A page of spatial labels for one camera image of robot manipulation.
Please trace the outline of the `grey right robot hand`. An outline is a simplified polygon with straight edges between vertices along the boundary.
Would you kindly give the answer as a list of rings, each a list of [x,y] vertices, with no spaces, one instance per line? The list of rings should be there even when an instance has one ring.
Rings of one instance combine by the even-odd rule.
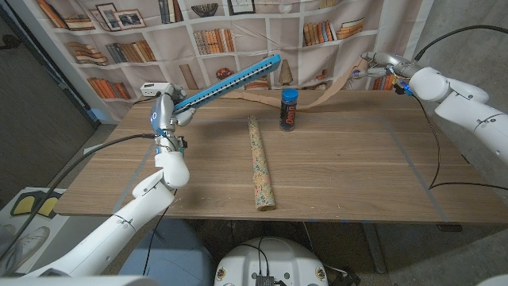
[[[411,78],[417,71],[415,63],[401,56],[385,52],[366,52],[361,55],[367,61],[368,66],[363,70],[354,68],[350,75],[353,79],[363,77],[379,78],[385,75],[398,75],[403,78]]]

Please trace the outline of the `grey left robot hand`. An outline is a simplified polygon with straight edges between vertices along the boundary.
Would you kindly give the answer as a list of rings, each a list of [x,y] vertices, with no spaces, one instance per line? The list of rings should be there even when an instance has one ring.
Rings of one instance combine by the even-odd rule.
[[[195,108],[174,115],[175,103],[182,102],[187,93],[180,85],[173,83],[154,83],[158,98],[151,110],[150,122],[155,133],[167,136],[175,131],[175,125],[186,126],[194,117]]]

